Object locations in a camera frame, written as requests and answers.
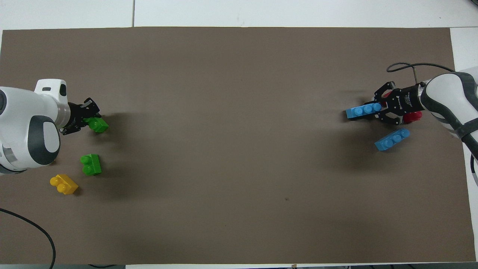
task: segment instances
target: wire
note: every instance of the wire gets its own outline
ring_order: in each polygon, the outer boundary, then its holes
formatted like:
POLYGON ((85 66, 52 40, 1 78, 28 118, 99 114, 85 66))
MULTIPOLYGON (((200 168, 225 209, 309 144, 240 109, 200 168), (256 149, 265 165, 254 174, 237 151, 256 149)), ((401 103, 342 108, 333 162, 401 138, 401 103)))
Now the wire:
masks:
POLYGON ((9 215, 12 215, 14 217, 17 217, 31 225, 33 225, 35 228, 37 228, 38 230, 40 230, 40 232, 42 232, 46 238, 48 238, 48 241, 50 241, 50 244, 52 245, 52 253, 53 253, 53 256, 52 256, 52 263, 50 264, 50 269, 53 268, 53 265, 55 264, 55 258, 56 258, 56 250, 55 250, 55 244, 53 243, 53 240, 52 240, 52 237, 47 233, 47 231, 45 231, 43 228, 41 228, 38 224, 34 223, 33 221, 25 218, 24 216, 20 216, 18 215, 17 213, 14 213, 12 211, 8 211, 6 209, 3 209, 3 208, 0 208, 0 212, 3 212, 3 213, 6 213, 6 214, 9 214, 9 215))
POLYGON ((88 265, 94 268, 108 268, 108 267, 115 266, 116 264, 110 264, 110 265, 104 265, 104 266, 94 265, 94 264, 88 264, 88 265))
POLYGON ((387 72, 392 73, 392 72, 396 72, 398 70, 402 70, 402 69, 409 68, 409 67, 411 67, 413 69, 413 77, 415 78, 415 84, 416 84, 416 83, 418 83, 417 69, 415 69, 415 66, 412 66, 410 63, 405 63, 405 62, 394 63, 393 65, 387 67, 387 72), (390 70, 391 67, 394 67, 394 66, 397 66, 397 65, 406 65, 406 66, 401 67, 401 68, 397 68, 397 69, 394 69, 394 70, 390 70))
POLYGON ((406 69, 406 68, 410 68, 410 67, 415 67, 415 66, 431 66, 431 67, 438 67, 438 68, 441 68, 441 69, 445 69, 446 71, 449 71, 449 72, 454 72, 453 69, 451 68, 448 68, 448 67, 444 67, 442 65, 438 65, 438 64, 432 64, 432 63, 416 63, 416 64, 409 64, 409 63, 404 63, 404 62, 400 62, 400 63, 394 63, 393 65, 390 65, 389 67, 387 67, 387 72, 389 73, 392 73, 392 72, 396 72, 396 71, 399 71, 399 70, 403 70, 403 69, 406 69), (399 68, 396 68, 396 69, 392 69, 390 70, 391 67, 394 67, 396 65, 405 65, 404 67, 399 67, 399 68))
POLYGON ((395 267, 393 266, 393 264, 389 264, 389 265, 390 265, 390 268, 391 268, 391 269, 395 269, 395 267))
POLYGON ((416 63, 416 64, 410 64, 410 63, 405 63, 405 62, 398 62, 398 63, 394 63, 394 64, 390 65, 389 67, 387 67, 387 72, 392 73, 392 72, 404 70, 404 69, 406 69, 406 68, 410 68, 410 67, 411 67, 411 68, 413 69, 413 77, 415 78, 415 83, 418 83, 417 70, 415 69, 415 66, 438 67, 438 68, 441 68, 441 69, 445 69, 446 71, 449 71, 449 72, 454 72, 453 69, 448 68, 448 67, 444 67, 444 66, 438 65, 438 64, 432 64, 432 63, 416 63), (390 70, 390 68, 392 68, 392 67, 394 67, 394 66, 397 66, 397 65, 405 65, 405 66, 390 70))
POLYGON ((473 154, 471 155, 471 158, 470 158, 470 168, 471 168, 471 172, 472 173, 475 173, 475 162, 474 162, 475 158, 473 158, 473 154))

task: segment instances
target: yellow block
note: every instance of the yellow block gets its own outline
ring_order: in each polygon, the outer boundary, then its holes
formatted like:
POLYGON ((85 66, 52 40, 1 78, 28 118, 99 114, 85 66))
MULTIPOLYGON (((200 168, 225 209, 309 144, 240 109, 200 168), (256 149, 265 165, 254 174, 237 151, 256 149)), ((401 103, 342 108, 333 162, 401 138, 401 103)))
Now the yellow block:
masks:
POLYGON ((50 184, 56 186, 56 190, 63 194, 72 194, 78 188, 78 185, 67 175, 56 175, 50 179, 50 184))

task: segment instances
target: green lego brick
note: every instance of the green lego brick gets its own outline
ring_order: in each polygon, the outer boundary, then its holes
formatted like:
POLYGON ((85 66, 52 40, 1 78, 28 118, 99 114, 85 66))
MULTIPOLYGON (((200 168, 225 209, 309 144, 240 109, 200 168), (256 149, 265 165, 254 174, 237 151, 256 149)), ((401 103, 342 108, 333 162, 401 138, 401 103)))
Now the green lego brick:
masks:
POLYGON ((102 133, 109 127, 109 125, 102 118, 93 117, 83 119, 83 121, 86 122, 88 126, 97 133, 102 133))
POLYGON ((83 164, 83 173, 87 176, 94 176, 101 173, 98 154, 84 155, 80 158, 80 162, 83 164))

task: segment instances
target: toy block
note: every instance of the toy block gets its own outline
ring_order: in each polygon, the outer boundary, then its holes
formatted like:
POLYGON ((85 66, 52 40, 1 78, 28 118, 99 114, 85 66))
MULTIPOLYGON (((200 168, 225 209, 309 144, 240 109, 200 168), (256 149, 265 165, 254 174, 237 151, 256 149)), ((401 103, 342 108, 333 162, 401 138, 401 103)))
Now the toy block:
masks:
POLYGON ((419 121, 422 118, 422 116, 423 114, 421 111, 406 113, 405 115, 403 115, 403 123, 409 124, 412 122, 419 121))
POLYGON ((407 138, 409 135, 410 131, 402 128, 375 142, 375 146, 377 146, 377 149, 380 151, 384 151, 393 147, 396 143, 407 138))
POLYGON ((109 125, 102 118, 93 117, 83 119, 83 121, 86 122, 91 130, 95 131, 96 133, 102 133, 109 127, 109 125))
POLYGON ((87 176, 94 176, 101 173, 98 154, 84 155, 80 158, 80 162, 83 164, 83 173, 87 176))
POLYGON ((56 186, 56 190, 63 194, 72 194, 78 188, 78 185, 67 175, 56 175, 50 179, 50 185, 56 186))
POLYGON ((356 117, 374 114, 379 112, 380 110, 382 110, 382 105, 380 103, 371 103, 371 104, 361 105, 358 107, 349 108, 345 110, 345 113, 347 113, 348 119, 352 119, 356 117))

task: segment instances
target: blue lego brick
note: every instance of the blue lego brick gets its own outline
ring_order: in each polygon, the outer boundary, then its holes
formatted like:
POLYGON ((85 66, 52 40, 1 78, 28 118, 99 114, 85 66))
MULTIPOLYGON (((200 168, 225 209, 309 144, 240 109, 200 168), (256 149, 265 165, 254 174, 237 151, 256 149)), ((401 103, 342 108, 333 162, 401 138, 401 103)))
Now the blue lego brick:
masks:
POLYGON ((382 105, 380 103, 371 103, 366 105, 361 105, 358 107, 353 107, 345 110, 347 113, 347 118, 356 118, 364 115, 374 114, 382 110, 382 105))
POLYGON ((375 142, 375 146, 377 146, 380 151, 384 151, 393 147, 396 143, 407 138, 409 135, 410 131, 402 128, 375 142))

